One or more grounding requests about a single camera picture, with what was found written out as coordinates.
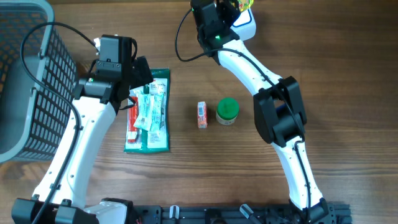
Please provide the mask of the yellow oil bottle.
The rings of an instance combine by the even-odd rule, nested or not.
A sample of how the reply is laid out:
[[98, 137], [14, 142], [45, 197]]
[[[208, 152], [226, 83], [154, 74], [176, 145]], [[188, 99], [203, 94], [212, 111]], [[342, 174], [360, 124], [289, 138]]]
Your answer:
[[251, 8], [253, 5], [254, 0], [238, 0], [239, 11], [244, 12]]

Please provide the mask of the mint green sachet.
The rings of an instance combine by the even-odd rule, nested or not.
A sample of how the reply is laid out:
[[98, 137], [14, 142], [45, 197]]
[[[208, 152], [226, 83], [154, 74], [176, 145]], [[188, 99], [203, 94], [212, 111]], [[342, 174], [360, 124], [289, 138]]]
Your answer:
[[138, 95], [138, 116], [134, 127], [145, 131], [160, 131], [162, 123], [162, 106], [164, 94]]

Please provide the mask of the green white gloves package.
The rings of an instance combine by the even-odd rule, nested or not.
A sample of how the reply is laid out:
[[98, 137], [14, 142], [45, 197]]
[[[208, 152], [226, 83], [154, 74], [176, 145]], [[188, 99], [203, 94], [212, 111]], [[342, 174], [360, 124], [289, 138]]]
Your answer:
[[162, 123], [160, 131], [145, 131], [139, 129], [137, 141], [134, 143], [127, 142], [127, 128], [128, 128], [128, 109], [130, 103], [134, 100], [130, 97], [127, 99], [127, 128], [126, 128], [126, 141], [124, 145], [125, 153], [141, 153], [151, 154], [169, 151], [169, 125], [168, 125], [168, 100], [170, 93], [170, 70], [168, 68], [156, 68], [152, 69], [152, 76], [154, 81], [150, 84], [140, 86], [137, 88], [131, 88], [136, 93], [136, 96], [140, 94], [152, 94], [157, 95], [163, 93], [164, 101], [162, 106]]

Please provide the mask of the red coffee stick sachet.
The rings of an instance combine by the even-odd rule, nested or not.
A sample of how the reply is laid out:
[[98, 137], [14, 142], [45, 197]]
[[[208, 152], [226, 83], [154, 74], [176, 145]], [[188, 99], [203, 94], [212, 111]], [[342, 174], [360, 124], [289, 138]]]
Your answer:
[[136, 96], [134, 90], [130, 90], [130, 97], [134, 100], [134, 102], [129, 104], [131, 107], [128, 109], [127, 142], [134, 143], [137, 141], [137, 136], [139, 134], [139, 129], [134, 126], [139, 114], [138, 97]]

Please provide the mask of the small orange box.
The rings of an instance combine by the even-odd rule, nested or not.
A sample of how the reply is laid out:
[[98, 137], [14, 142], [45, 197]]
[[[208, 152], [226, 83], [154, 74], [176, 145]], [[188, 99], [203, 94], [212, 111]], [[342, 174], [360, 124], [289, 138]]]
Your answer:
[[207, 106], [204, 101], [200, 101], [197, 104], [197, 120], [198, 120], [198, 127], [200, 129], [205, 129], [208, 126], [207, 121]]

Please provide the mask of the green lid jar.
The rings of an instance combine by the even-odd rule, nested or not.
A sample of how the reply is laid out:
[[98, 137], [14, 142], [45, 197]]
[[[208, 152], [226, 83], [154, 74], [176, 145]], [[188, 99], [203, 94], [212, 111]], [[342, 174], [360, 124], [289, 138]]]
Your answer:
[[234, 98], [223, 98], [216, 109], [216, 120], [222, 125], [231, 125], [239, 114], [239, 104]]

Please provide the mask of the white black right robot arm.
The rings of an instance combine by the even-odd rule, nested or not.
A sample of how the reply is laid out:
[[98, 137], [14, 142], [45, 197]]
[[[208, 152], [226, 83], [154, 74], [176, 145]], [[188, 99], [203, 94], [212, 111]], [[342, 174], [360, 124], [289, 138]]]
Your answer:
[[254, 122], [261, 138], [271, 144], [289, 186], [290, 206], [297, 223], [325, 218], [328, 205], [315, 182], [305, 148], [307, 115], [294, 77], [271, 72], [246, 48], [233, 23], [247, 9], [239, 1], [191, 1], [197, 39], [203, 54], [233, 73], [253, 98]]

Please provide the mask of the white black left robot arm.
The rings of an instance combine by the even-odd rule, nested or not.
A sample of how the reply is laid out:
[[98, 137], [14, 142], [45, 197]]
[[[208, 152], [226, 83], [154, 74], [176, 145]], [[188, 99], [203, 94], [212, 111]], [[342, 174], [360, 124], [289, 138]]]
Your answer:
[[139, 218], [129, 200], [104, 198], [86, 206], [94, 161], [122, 101], [132, 87], [153, 81], [146, 58], [136, 54], [131, 37], [101, 37], [96, 71], [76, 83], [55, 157], [32, 197], [14, 202], [15, 223], [135, 223]]

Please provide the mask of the white barcode scanner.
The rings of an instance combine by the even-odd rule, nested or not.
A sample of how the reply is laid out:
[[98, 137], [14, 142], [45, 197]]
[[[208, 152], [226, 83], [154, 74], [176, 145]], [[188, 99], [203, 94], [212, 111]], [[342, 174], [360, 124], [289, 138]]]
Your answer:
[[251, 9], [240, 13], [231, 29], [239, 35], [242, 41], [251, 39], [256, 34], [256, 22]]

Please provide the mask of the grey plastic mesh basket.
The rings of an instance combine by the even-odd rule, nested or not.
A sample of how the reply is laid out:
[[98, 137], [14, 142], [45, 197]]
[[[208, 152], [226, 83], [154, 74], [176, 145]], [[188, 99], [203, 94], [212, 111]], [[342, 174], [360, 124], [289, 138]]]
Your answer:
[[1, 1], [1, 162], [53, 159], [67, 127], [77, 70], [54, 20], [47, 1]]

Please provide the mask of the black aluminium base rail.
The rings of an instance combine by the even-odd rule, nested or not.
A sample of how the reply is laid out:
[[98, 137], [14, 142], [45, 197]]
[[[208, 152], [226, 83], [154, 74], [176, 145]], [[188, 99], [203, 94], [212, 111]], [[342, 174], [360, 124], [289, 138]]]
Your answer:
[[[132, 201], [104, 198], [104, 202], [121, 202], [127, 206], [126, 223], [305, 223], [306, 214], [294, 210], [289, 204], [273, 204], [265, 207], [161, 207], [135, 206]], [[352, 224], [351, 209], [347, 204], [322, 202], [310, 212], [312, 223]]]

